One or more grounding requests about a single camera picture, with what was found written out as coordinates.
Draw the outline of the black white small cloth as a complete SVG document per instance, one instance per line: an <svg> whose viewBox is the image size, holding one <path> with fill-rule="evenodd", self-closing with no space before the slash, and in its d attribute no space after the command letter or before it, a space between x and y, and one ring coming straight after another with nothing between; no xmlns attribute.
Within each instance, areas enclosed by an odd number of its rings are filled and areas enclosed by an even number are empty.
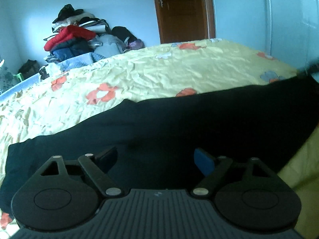
<svg viewBox="0 0 319 239"><path fill-rule="evenodd" d="M59 74L61 74L60 66L55 63L44 65L39 70L40 80L47 79L48 77L54 77Z"/></svg>

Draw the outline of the black bag beside pile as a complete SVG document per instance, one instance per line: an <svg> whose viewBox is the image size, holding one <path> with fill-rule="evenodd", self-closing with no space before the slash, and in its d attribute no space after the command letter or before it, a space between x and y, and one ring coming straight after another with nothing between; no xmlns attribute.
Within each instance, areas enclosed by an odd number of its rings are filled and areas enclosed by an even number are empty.
<svg viewBox="0 0 319 239"><path fill-rule="evenodd" d="M120 39L124 44L129 45L132 42L135 42L137 38L123 26L115 26L111 30L111 34Z"/></svg>

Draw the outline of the purple bag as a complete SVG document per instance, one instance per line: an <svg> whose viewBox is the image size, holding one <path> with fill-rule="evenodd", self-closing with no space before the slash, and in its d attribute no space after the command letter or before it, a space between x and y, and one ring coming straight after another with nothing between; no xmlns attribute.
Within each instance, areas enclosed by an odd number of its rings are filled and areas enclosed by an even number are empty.
<svg viewBox="0 0 319 239"><path fill-rule="evenodd" d="M141 39L137 39L129 43L129 48L131 50L139 50L145 48L144 42Z"/></svg>

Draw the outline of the black pants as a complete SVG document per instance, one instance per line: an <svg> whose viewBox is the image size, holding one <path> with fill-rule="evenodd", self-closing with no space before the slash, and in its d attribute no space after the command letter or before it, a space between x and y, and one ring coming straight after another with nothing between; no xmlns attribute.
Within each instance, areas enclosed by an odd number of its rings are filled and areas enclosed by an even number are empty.
<svg viewBox="0 0 319 239"><path fill-rule="evenodd" d="M318 126L318 82L293 77L260 86L186 97L124 100L53 135L9 146L1 210L51 156L76 160L110 147L110 176L121 188L188 188L200 179L195 149L214 156L259 158L279 172Z"/></svg>

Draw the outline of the yellow floral quilt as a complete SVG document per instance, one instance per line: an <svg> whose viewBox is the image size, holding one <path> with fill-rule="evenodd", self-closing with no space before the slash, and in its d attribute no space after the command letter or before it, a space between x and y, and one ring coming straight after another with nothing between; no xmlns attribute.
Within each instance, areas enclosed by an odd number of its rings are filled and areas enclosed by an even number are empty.
<svg viewBox="0 0 319 239"><path fill-rule="evenodd" d="M124 100L186 97L304 76L318 82L318 62L297 70L222 39L162 44L65 71L1 102L1 185L10 145L65 131ZM209 201L192 197L204 178L195 167L200 179L192 187L122 188L122 196L103 201L93 217L63 231L21 228L12 210L1 210L1 238L318 238L318 126L273 171L302 204L296 225L284 232L246 232L227 223Z"/></svg>

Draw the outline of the white beige clothes stack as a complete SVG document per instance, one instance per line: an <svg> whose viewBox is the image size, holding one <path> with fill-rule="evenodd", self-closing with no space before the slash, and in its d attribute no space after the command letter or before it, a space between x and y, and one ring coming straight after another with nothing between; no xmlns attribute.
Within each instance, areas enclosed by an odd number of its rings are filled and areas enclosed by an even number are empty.
<svg viewBox="0 0 319 239"><path fill-rule="evenodd" d="M48 41L54 36L56 36L61 29L68 25L79 26L88 30L95 32L97 35L99 34L111 34L111 29L109 24L104 19L95 18L94 15L90 13L82 13L77 16L72 16L63 20L61 22L57 22L52 24L52 32L53 34L47 38L44 38L44 41Z"/></svg>

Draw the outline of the green plastic chair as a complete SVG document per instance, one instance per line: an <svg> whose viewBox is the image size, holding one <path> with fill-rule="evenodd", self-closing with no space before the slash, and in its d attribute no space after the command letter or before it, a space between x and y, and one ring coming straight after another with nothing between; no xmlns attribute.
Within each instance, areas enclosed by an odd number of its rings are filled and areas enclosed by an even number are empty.
<svg viewBox="0 0 319 239"><path fill-rule="evenodd" d="M22 73L12 74L12 76L18 83L21 83L24 80Z"/></svg>

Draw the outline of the navy blue jacket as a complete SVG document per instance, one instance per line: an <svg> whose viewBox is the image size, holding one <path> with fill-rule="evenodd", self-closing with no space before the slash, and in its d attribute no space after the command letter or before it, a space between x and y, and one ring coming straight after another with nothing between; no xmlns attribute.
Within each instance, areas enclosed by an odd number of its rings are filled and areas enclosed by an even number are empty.
<svg viewBox="0 0 319 239"><path fill-rule="evenodd" d="M72 38L66 42L59 43L54 46L50 51L50 54L62 62L93 51L94 50L89 46L86 39Z"/></svg>

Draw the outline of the black bag by wall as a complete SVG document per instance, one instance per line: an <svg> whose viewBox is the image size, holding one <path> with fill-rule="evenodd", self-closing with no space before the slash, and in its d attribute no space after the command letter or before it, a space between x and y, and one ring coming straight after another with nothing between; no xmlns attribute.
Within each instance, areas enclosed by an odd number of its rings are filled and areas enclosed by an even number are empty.
<svg viewBox="0 0 319 239"><path fill-rule="evenodd" d="M26 63L24 63L18 73L21 73L24 79L28 79L29 77L39 73L40 64L38 61L33 61L28 59Z"/></svg>

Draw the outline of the white wardrobe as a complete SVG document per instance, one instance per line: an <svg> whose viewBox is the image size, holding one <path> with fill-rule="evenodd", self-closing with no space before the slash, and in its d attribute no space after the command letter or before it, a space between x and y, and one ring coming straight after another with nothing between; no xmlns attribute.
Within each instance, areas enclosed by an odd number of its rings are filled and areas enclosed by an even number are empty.
<svg viewBox="0 0 319 239"><path fill-rule="evenodd" d="M213 0L216 37L295 68L318 59L318 0Z"/></svg>

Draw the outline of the black hat on pile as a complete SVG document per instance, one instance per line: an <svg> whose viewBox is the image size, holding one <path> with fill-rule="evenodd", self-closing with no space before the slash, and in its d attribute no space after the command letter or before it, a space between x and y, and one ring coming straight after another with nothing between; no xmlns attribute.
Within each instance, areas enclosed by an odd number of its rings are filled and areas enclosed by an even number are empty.
<svg viewBox="0 0 319 239"><path fill-rule="evenodd" d="M58 13L57 18L52 22L53 24L66 20L69 17L80 15L84 12L83 9L75 10L71 4L66 4Z"/></svg>

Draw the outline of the wooden door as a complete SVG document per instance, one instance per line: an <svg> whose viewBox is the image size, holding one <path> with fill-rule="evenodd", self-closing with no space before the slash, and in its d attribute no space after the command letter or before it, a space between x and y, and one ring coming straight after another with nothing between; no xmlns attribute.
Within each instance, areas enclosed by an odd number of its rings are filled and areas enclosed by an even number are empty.
<svg viewBox="0 0 319 239"><path fill-rule="evenodd" d="M213 0L155 0L160 42L216 37Z"/></svg>

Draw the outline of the grey garment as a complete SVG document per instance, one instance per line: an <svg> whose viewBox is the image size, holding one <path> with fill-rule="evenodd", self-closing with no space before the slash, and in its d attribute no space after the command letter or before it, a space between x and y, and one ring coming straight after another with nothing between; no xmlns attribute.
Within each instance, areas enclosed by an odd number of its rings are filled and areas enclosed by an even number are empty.
<svg viewBox="0 0 319 239"><path fill-rule="evenodd" d="M102 45L95 48L94 53L105 58L122 54L123 50L126 48L126 45L113 35L101 35L96 37L96 39L98 42L102 43Z"/></svg>

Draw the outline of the red jacket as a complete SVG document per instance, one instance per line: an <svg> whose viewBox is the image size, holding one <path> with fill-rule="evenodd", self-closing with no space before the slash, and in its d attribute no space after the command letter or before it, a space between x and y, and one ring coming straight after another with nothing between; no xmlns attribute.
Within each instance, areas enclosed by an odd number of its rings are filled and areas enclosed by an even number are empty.
<svg viewBox="0 0 319 239"><path fill-rule="evenodd" d="M46 42L44 45L44 50L51 51L56 45L67 42L74 38L84 38L85 40L91 40L95 38L95 36L96 33L91 30L75 25L68 25L61 29L56 36Z"/></svg>

